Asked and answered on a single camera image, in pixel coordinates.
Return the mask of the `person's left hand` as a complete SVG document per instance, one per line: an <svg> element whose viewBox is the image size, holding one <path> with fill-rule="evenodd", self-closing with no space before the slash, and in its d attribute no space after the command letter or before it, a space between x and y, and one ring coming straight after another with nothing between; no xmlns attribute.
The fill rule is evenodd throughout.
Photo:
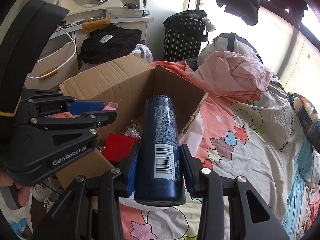
<svg viewBox="0 0 320 240"><path fill-rule="evenodd" d="M16 188L18 189L18 196L17 200L20 204L20 206L25 206L29 200L30 196L30 187L26 186L21 186L19 184L16 184L13 179L7 174L6 171L1 171L0 174L0 181L1 181L1 187L4 186L12 186L15 185Z"/></svg>

